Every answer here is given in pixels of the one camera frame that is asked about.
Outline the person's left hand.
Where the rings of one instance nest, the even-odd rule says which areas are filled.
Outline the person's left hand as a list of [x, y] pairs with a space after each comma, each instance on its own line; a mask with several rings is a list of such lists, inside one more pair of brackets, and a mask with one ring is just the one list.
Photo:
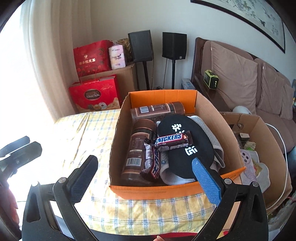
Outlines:
[[165, 241], [162, 237], [157, 235], [157, 237], [154, 239], [154, 241]]

